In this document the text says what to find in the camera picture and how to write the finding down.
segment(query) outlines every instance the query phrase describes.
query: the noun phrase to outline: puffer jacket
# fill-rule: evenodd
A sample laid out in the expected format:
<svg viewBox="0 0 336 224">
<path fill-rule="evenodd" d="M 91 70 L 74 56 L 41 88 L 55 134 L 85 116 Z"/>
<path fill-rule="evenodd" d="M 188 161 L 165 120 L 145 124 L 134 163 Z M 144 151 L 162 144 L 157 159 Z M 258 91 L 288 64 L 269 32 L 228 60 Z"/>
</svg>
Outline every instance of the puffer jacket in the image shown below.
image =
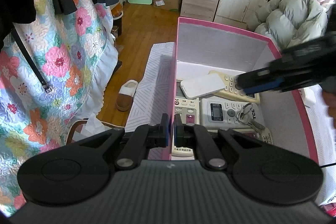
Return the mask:
<svg viewBox="0 0 336 224">
<path fill-rule="evenodd" d="M 321 36 L 327 23 L 317 0 L 270 0 L 247 20 L 247 29 L 285 49 Z"/>
</svg>

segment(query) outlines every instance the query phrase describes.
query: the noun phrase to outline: person's hand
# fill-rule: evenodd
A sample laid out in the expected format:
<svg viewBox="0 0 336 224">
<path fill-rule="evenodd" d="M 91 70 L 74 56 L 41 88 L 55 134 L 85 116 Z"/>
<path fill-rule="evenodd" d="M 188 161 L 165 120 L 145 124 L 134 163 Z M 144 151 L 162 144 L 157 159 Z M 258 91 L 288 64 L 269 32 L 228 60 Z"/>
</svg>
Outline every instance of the person's hand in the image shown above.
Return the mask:
<svg viewBox="0 0 336 224">
<path fill-rule="evenodd" d="M 329 116 L 334 118 L 334 128 L 336 128 L 336 95 L 324 91 L 322 92 L 322 97 L 329 107 Z"/>
</svg>

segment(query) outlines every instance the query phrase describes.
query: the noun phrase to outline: remote control button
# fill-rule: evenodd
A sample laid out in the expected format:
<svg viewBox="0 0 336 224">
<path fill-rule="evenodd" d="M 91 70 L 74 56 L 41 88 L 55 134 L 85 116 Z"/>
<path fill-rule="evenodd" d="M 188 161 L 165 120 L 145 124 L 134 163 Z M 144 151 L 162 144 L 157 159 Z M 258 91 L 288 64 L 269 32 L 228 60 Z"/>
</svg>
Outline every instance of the remote control button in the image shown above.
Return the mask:
<svg viewBox="0 0 336 224">
<path fill-rule="evenodd" d="M 186 115 L 186 123 L 195 123 L 194 115 Z"/>
<path fill-rule="evenodd" d="M 235 117 L 236 112 L 235 112 L 233 109 L 229 109 L 229 110 L 227 111 L 227 115 L 229 115 L 230 117 Z"/>
</svg>

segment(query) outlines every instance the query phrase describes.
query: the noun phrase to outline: pink box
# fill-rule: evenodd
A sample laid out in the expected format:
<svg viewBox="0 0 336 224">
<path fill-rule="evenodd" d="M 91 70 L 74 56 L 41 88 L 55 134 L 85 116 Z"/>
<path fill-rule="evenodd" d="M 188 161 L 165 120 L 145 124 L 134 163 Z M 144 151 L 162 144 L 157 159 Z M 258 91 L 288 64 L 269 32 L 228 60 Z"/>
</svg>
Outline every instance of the pink box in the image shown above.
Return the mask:
<svg viewBox="0 0 336 224">
<path fill-rule="evenodd" d="M 246 30 L 202 20 L 180 17 L 171 71 L 167 112 L 173 129 L 175 80 L 222 70 L 231 75 L 260 69 L 281 55 L 267 37 Z M 305 106 L 298 90 L 261 93 L 261 110 L 274 145 L 307 156 L 318 163 L 318 155 Z M 163 159 L 169 158 L 166 149 Z"/>
</svg>

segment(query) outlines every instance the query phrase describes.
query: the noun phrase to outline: brown slipper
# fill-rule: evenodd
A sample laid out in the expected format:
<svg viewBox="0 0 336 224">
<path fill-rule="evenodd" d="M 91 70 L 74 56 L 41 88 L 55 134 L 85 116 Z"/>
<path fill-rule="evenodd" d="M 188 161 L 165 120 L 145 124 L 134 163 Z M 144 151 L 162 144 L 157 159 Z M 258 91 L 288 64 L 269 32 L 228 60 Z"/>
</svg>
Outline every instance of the brown slipper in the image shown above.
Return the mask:
<svg viewBox="0 0 336 224">
<path fill-rule="evenodd" d="M 121 86 L 119 95 L 116 101 L 116 107 L 119 111 L 127 111 L 133 104 L 133 97 L 139 83 L 135 80 L 127 81 Z"/>
</svg>

